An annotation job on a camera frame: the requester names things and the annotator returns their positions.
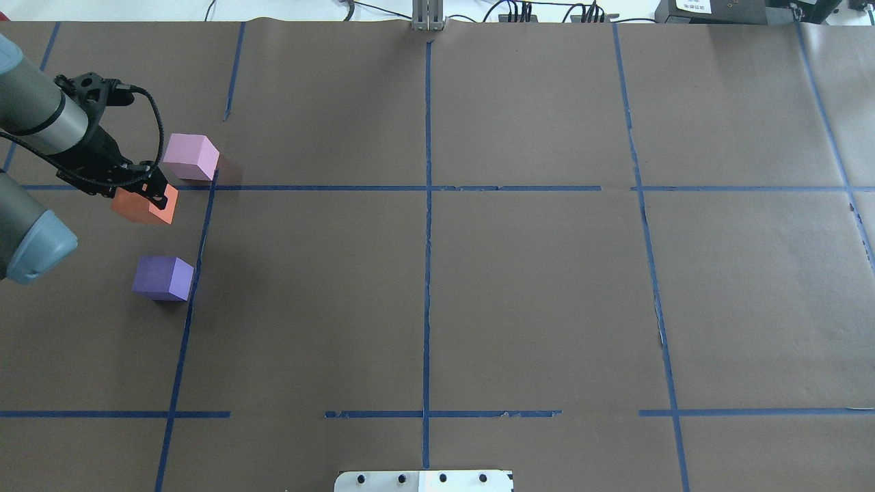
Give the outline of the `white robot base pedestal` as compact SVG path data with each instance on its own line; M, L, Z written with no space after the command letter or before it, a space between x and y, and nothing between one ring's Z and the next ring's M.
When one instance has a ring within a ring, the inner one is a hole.
M334 491L513 491L513 473L500 469L347 471Z

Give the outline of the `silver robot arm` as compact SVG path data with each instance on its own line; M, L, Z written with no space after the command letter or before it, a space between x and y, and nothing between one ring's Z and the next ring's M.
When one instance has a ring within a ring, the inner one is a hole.
M94 72L49 76L24 50L2 37L2 141L50 167L66 186L107 199L138 198L154 212L172 212L176 194L159 164L165 128L157 103L142 87ZM157 125L157 153L124 156L101 124L108 108L144 97ZM2 278L34 283L75 252L78 237L50 206L2 169Z

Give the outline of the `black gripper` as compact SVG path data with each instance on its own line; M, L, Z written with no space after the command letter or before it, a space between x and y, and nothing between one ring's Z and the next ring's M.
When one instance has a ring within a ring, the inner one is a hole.
M59 166L57 177L81 192L113 200L131 200L137 196L159 210L166 209L169 203L167 181L149 180L157 164L133 164L122 155L115 139L100 126L74 147L51 154L50 158Z

